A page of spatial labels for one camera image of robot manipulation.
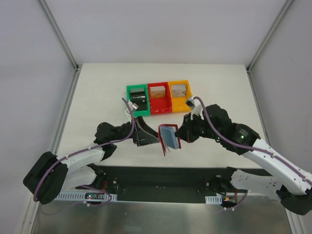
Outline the red leather card holder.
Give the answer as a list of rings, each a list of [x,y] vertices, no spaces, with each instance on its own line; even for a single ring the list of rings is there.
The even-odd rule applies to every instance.
[[[177,124],[161,124],[158,126],[158,139],[164,156],[166,156],[170,149],[181,149],[180,139],[175,135],[177,130]]]

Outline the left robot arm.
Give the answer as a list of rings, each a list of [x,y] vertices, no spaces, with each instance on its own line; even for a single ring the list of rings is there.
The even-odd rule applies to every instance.
[[[24,186],[42,205],[53,201],[62,191],[106,188],[106,176],[97,165],[113,155],[117,143],[131,139],[136,146],[158,143],[158,132],[136,117],[120,126],[108,122],[98,125],[95,140],[88,147],[74,153],[57,156],[43,153],[23,179]]]

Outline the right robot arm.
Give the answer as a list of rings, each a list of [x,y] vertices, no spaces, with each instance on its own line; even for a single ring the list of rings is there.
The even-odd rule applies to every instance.
[[[278,200],[284,208],[306,215],[312,210],[312,175],[284,158],[253,129],[231,121],[228,113],[218,105],[205,108],[187,101],[191,112],[175,135],[192,143],[209,138],[226,150],[243,156],[269,173],[269,176],[253,175],[227,167],[227,173],[217,180],[222,193],[233,189],[248,190]]]

